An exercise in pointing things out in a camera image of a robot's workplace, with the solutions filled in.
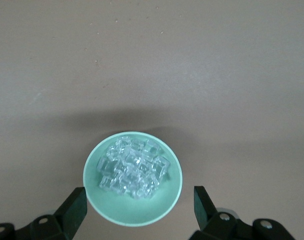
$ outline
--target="round silver screw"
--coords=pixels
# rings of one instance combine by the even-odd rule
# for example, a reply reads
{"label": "round silver screw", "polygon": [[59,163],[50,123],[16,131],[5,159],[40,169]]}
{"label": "round silver screw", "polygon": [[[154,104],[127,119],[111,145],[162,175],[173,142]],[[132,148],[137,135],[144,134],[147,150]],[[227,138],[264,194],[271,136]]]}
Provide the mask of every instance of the round silver screw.
{"label": "round silver screw", "polygon": [[224,221],[229,221],[230,220],[230,216],[227,215],[226,213],[221,213],[220,214],[220,218]]}
{"label": "round silver screw", "polygon": [[262,227],[264,227],[266,229],[271,229],[272,228],[272,224],[269,221],[262,220],[260,223],[261,223]]}

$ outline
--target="bowl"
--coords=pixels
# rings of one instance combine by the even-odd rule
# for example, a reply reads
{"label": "bowl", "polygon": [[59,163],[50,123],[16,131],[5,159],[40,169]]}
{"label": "bowl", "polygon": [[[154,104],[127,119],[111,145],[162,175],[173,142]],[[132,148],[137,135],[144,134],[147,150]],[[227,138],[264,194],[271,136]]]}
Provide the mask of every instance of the bowl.
{"label": "bowl", "polygon": [[[117,138],[130,136],[139,140],[154,140],[171,163],[159,188],[151,198],[133,199],[129,195],[118,195],[99,188],[100,173],[96,171],[98,160]],[[182,190],[182,169],[172,149],[160,139],[136,131],[121,132],[100,142],[90,153],[84,167],[84,187],[87,199],[105,219],[122,226],[140,227],[152,224],[166,216],[175,206]]]}

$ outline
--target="black metal bracket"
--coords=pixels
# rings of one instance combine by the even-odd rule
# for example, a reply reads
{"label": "black metal bracket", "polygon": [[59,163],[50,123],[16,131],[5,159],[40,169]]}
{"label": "black metal bracket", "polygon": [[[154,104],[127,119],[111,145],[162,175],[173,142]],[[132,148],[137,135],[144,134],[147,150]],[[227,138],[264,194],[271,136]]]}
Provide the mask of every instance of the black metal bracket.
{"label": "black metal bracket", "polygon": [[194,212],[200,231],[190,240],[295,240],[277,221],[256,219],[250,226],[227,212],[218,212],[203,186],[194,187]]}
{"label": "black metal bracket", "polygon": [[43,215],[15,230],[11,223],[0,223],[0,240],[71,240],[87,213],[84,187],[77,187],[53,215]]}

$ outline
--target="table surface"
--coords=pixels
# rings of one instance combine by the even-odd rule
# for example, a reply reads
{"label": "table surface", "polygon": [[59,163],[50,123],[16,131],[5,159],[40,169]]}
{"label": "table surface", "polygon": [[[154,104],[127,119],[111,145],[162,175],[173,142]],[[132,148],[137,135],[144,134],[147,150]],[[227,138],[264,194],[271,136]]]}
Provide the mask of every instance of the table surface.
{"label": "table surface", "polygon": [[203,185],[304,240],[304,0],[0,0],[0,222],[56,209],[123,131],[174,150],[179,201],[137,228],[88,205],[74,239],[186,240]]}

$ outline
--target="pile of ice cubes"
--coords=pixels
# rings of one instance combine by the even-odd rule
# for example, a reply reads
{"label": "pile of ice cubes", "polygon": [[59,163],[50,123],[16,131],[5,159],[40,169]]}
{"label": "pile of ice cubes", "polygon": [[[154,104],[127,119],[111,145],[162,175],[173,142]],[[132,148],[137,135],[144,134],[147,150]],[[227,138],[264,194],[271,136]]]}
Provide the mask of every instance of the pile of ice cubes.
{"label": "pile of ice cubes", "polygon": [[119,137],[99,159],[97,171],[103,175],[99,186],[135,199],[150,198],[170,166],[161,151],[153,140]]}

